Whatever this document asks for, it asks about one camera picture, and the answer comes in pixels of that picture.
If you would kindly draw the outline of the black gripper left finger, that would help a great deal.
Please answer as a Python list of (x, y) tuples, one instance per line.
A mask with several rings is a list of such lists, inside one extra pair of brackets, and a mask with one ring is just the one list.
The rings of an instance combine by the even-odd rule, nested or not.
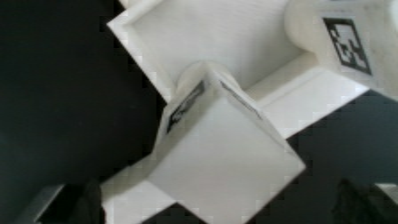
[(45, 186), (22, 209), (15, 224), (104, 224), (97, 181)]

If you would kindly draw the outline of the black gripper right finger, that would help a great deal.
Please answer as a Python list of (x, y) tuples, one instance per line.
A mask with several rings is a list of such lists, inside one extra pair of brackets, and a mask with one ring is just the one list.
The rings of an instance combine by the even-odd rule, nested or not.
[(398, 184), (337, 184), (332, 224), (398, 224)]

